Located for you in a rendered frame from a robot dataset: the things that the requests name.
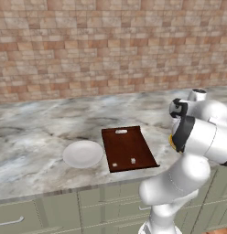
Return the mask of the dark brown wooden tray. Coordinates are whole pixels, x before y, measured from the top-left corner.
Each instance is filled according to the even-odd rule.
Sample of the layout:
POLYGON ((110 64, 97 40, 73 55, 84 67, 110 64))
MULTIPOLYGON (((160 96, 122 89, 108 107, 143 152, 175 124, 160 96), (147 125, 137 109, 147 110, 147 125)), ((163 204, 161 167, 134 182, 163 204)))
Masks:
POLYGON ((111 173, 158 167, 139 126, 102 129, 102 138, 111 173))

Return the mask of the yellow round dessert item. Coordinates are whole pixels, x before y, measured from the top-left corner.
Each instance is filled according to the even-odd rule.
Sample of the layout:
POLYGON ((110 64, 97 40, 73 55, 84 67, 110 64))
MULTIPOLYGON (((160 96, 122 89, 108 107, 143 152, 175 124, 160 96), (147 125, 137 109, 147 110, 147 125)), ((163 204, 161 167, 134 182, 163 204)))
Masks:
POLYGON ((168 141, 169 141, 170 146, 171 146, 175 151, 177 151, 177 148, 176 148, 176 146, 174 145, 173 140, 172 140, 172 134, 168 137, 168 141))

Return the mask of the white round plate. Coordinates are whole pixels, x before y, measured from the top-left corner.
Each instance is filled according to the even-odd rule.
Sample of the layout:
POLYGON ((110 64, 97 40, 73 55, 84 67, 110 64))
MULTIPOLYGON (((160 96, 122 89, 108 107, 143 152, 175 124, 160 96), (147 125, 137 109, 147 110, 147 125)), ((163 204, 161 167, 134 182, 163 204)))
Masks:
POLYGON ((62 153, 63 161, 74 168, 89 168, 103 158, 103 148, 96 142, 82 140, 68 145, 62 153))

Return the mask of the grey-green drawer front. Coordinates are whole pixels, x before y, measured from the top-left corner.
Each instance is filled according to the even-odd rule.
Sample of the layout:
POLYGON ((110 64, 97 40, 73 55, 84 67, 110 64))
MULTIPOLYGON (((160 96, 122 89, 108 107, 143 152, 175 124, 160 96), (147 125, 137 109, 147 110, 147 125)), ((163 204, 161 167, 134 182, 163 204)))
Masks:
POLYGON ((0 234, 24 234, 42 228, 33 201, 0 205, 0 223, 17 220, 21 216, 25 218, 22 222, 0 227, 0 234))
POLYGON ((138 207, 149 207, 139 199, 122 200, 105 203, 81 209, 82 224, 84 227, 116 221, 124 218, 138 217, 149 213, 148 210, 140 211, 138 207))
POLYGON ((79 203, 82 207, 100 205, 123 199, 138 197, 140 182, 117 183, 100 186, 87 186, 78 192, 79 203))

